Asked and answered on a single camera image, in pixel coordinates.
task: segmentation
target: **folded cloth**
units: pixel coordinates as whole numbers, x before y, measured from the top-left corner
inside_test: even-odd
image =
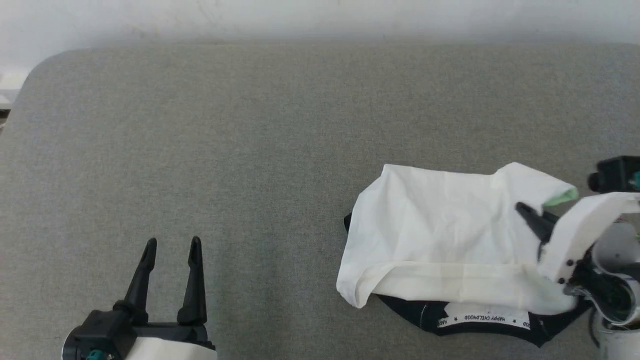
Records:
[[[377,293],[564,313],[576,300],[538,274],[540,241],[515,204],[541,213],[575,198],[574,186],[519,163],[493,175],[385,165],[353,208],[337,289],[355,307]]]

